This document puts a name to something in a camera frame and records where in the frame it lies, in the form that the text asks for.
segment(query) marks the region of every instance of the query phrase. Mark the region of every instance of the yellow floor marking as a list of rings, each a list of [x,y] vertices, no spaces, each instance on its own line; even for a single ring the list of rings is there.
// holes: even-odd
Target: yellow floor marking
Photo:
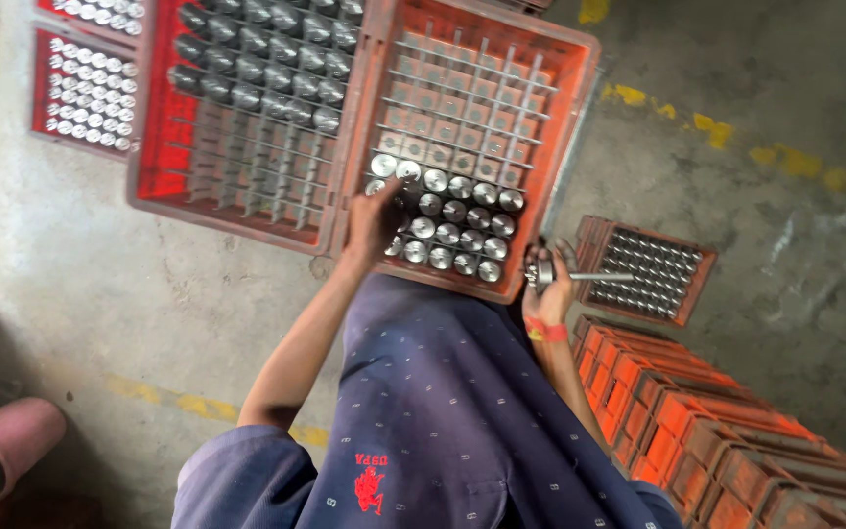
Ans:
[[[167,408],[181,409],[205,419],[236,423],[240,416],[240,408],[227,402],[153,386],[139,380],[126,379],[113,373],[104,373],[101,379],[103,388],[113,393]],[[289,435],[292,436],[292,439],[301,443],[317,446],[328,444],[328,430],[324,428],[293,425],[289,428]]]
[[[697,112],[681,111],[632,87],[605,83],[601,99],[648,108],[663,120],[675,122],[682,130],[692,134],[699,131],[699,134],[706,135],[707,143],[714,149],[741,150],[760,166],[775,167],[789,176],[810,178],[829,191],[846,195],[846,169],[826,166],[816,154],[793,149],[783,143],[766,144],[760,141],[758,135],[740,131],[729,123],[715,121]]]
[[[598,24],[609,14],[609,0],[581,0],[580,23]]]

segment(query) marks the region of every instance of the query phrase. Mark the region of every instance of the person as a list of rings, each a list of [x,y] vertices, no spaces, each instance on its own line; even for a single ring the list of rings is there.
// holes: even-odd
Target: person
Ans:
[[[369,274],[397,231],[399,190],[352,199],[349,245],[266,360],[237,427],[182,468],[172,527],[682,529],[660,489],[610,463],[561,327],[577,291],[570,245],[528,251],[558,272],[523,293],[529,340],[517,307]],[[317,472],[288,428],[344,318]]]

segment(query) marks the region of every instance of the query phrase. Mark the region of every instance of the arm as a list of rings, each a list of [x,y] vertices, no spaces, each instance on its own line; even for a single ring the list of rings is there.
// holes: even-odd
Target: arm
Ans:
[[[315,384],[354,293],[393,240],[392,211],[400,190],[394,179],[373,197],[352,199],[350,243],[335,271],[266,360],[243,401],[238,427],[273,425],[288,430]]]
[[[557,248],[548,251],[542,247],[533,247],[527,254],[526,262],[545,260],[553,257],[557,280],[550,284],[538,296],[537,290],[528,286],[524,291],[523,315],[541,320],[546,326],[561,325],[567,317],[567,310],[576,298],[578,285],[570,279],[570,270],[576,270],[576,255],[570,244],[558,239]],[[532,341],[534,354],[547,381],[567,404],[580,424],[589,432],[603,452],[609,457],[612,447],[605,441],[596,415],[589,406],[580,375],[573,366],[573,354],[566,340],[559,342]]]

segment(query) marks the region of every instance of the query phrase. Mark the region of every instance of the red embroidered logo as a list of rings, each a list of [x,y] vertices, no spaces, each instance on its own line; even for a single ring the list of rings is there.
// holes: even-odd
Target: red embroidered logo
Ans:
[[[383,494],[374,494],[377,492],[377,486],[383,479],[383,474],[377,474],[377,469],[373,465],[386,465],[387,456],[368,456],[365,454],[355,454],[355,462],[359,465],[369,465],[365,467],[365,472],[354,479],[354,495],[358,497],[358,505],[362,511],[367,511],[368,507],[377,505],[377,510],[374,511],[381,515],[381,504],[383,503]]]

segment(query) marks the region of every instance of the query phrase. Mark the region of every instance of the hand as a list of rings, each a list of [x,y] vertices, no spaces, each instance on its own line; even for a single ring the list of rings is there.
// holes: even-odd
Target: hand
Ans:
[[[552,257],[557,279],[547,285],[540,295],[536,288],[527,285],[521,304],[524,316],[540,319],[547,326],[564,323],[567,311],[580,288],[578,282],[570,279],[570,272],[576,271],[576,252],[570,243],[563,239],[557,240],[556,248],[552,251],[543,246],[531,246],[524,257],[524,265],[532,265],[535,261],[545,261]]]
[[[390,177],[374,195],[367,197],[362,193],[352,198],[345,256],[367,268],[377,263],[400,227],[400,211],[394,197],[401,187],[397,178]]]

